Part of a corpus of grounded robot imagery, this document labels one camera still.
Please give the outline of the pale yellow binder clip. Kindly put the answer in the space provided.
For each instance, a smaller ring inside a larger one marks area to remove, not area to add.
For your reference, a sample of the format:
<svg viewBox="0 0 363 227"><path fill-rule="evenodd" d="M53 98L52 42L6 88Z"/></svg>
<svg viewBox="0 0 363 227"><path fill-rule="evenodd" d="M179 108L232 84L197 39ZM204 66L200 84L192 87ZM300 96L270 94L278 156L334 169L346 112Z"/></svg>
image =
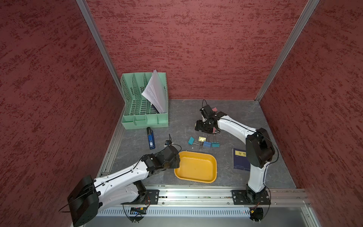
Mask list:
<svg viewBox="0 0 363 227"><path fill-rule="evenodd" d="M198 139L199 142L205 142L206 140L207 140L206 137L199 137L199 139Z"/></svg>

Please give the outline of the blue binder clip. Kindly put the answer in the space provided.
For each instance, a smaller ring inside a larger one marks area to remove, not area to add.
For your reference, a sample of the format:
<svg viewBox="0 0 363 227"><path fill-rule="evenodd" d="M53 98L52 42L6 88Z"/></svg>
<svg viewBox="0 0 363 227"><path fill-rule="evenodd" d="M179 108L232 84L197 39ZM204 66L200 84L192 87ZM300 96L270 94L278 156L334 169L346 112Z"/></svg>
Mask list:
<svg viewBox="0 0 363 227"><path fill-rule="evenodd" d="M203 147L206 147L206 148L211 148L211 142L210 142L210 135L208 135L205 139L205 141L203 142Z"/></svg>

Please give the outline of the teal binder clip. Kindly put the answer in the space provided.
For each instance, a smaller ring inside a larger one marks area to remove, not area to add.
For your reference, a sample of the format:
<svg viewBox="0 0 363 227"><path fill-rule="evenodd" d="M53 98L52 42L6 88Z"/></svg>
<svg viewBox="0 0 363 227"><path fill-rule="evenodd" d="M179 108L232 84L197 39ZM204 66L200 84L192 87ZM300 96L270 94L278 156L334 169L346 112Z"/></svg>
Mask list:
<svg viewBox="0 0 363 227"><path fill-rule="evenodd" d="M199 141L196 141L193 137L190 137L190 139L188 140L188 144L202 147L202 144Z"/></svg>
<svg viewBox="0 0 363 227"><path fill-rule="evenodd" d="M213 141L211 142L211 146L213 148L219 148L220 147L220 143L217 141L216 135L213 135Z"/></svg>

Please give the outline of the yellow plastic storage box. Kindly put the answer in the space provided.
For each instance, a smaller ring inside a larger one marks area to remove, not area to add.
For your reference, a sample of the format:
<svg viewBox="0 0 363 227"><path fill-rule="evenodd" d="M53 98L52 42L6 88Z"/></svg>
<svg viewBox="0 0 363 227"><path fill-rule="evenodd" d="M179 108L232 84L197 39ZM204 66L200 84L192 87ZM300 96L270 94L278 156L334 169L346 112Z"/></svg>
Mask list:
<svg viewBox="0 0 363 227"><path fill-rule="evenodd" d="M213 183L217 178L217 161L205 153L182 151L180 167L174 170L178 179L199 183Z"/></svg>

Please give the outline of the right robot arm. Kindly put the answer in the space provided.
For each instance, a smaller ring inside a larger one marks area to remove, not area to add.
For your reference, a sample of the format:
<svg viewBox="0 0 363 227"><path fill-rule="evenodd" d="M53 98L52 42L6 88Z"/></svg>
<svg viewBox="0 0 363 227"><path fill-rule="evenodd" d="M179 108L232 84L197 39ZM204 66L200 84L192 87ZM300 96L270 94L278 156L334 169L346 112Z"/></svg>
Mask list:
<svg viewBox="0 0 363 227"><path fill-rule="evenodd" d="M267 130L243 125L223 112L212 110L209 105L203 106L199 111L202 119L196 122L196 131L208 134L226 131L245 144L246 157L251 168L243 196L247 203L257 204L266 192L265 174L276 152Z"/></svg>

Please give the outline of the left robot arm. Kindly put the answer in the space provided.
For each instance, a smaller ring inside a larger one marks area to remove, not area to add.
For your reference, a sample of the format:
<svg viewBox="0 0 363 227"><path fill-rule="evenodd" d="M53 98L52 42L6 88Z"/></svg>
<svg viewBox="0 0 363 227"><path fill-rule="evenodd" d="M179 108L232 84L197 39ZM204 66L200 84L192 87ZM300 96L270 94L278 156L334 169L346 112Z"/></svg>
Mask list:
<svg viewBox="0 0 363 227"><path fill-rule="evenodd" d="M180 166L179 150L169 145L156 154L145 154L138 162L108 176L82 178L67 198L72 224L83 226L100 211L124 203L143 202L142 181Z"/></svg>

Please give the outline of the blue black stapler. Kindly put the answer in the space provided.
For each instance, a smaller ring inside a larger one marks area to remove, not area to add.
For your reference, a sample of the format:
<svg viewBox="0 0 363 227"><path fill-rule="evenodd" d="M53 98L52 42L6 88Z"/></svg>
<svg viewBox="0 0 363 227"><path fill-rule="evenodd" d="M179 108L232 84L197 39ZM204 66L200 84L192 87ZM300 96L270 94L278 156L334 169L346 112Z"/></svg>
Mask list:
<svg viewBox="0 0 363 227"><path fill-rule="evenodd" d="M155 146L154 133L150 127L147 128L147 139L148 139L149 149L155 149L156 146Z"/></svg>

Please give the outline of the dark blue notebook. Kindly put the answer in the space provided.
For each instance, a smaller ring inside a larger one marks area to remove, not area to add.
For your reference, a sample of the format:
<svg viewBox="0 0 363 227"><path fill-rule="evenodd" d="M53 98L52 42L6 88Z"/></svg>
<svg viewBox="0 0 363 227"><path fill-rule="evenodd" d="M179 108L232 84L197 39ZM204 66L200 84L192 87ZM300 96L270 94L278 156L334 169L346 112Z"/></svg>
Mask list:
<svg viewBox="0 0 363 227"><path fill-rule="evenodd" d="M233 168L250 172L251 165L245 150L233 148Z"/></svg>

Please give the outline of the green file organizer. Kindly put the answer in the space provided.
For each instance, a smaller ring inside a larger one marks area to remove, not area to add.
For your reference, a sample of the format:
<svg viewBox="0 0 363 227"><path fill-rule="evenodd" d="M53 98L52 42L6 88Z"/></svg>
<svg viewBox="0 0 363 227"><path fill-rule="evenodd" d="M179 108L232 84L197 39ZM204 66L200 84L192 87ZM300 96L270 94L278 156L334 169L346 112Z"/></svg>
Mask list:
<svg viewBox="0 0 363 227"><path fill-rule="evenodd" d="M122 125L126 130L169 126L168 112L157 113L152 104L142 96L151 77L151 72L122 74L120 81L125 102Z"/></svg>

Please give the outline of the white paper stack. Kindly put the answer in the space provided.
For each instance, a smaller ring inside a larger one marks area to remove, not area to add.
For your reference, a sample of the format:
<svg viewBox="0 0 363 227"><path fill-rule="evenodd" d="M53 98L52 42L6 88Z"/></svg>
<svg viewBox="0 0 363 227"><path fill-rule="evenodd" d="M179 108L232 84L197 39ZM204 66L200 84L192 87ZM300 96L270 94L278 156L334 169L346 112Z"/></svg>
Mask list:
<svg viewBox="0 0 363 227"><path fill-rule="evenodd" d="M150 80L142 92L142 96L146 98L160 114L167 113L168 109L167 86L165 79L166 77L164 73L159 73L157 70L154 70L151 74Z"/></svg>

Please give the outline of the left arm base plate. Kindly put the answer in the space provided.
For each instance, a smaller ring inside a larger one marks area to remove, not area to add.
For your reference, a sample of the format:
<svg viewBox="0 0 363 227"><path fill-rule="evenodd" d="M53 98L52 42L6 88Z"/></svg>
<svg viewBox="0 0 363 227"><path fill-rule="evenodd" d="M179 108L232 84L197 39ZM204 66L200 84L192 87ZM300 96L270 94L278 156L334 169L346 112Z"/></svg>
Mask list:
<svg viewBox="0 0 363 227"><path fill-rule="evenodd" d="M125 204L144 204L144 205L157 205L159 200L159 190L146 190L146 192L139 196L133 202Z"/></svg>

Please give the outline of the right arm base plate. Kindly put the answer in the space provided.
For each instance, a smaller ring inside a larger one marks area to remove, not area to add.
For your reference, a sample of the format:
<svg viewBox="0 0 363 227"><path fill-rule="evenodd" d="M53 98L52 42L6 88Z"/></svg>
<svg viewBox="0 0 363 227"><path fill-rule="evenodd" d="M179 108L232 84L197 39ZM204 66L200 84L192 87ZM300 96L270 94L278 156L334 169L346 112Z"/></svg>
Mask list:
<svg viewBox="0 0 363 227"><path fill-rule="evenodd" d="M263 189L259 193L253 190L232 190L232 200L234 205L270 205L271 200L268 192Z"/></svg>

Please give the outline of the aluminium front rail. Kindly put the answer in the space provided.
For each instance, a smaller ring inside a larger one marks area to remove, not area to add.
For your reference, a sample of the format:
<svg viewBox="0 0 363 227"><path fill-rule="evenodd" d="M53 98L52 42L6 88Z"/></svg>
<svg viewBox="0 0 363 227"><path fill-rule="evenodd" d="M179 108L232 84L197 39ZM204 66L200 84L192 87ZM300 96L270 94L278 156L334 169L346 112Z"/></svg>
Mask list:
<svg viewBox="0 0 363 227"><path fill-rule="evenodd" d="M311 207L304 189L269 188L261 199L247 203L243 187L147 185L147 190L158 190L155 207Z"/></svg>

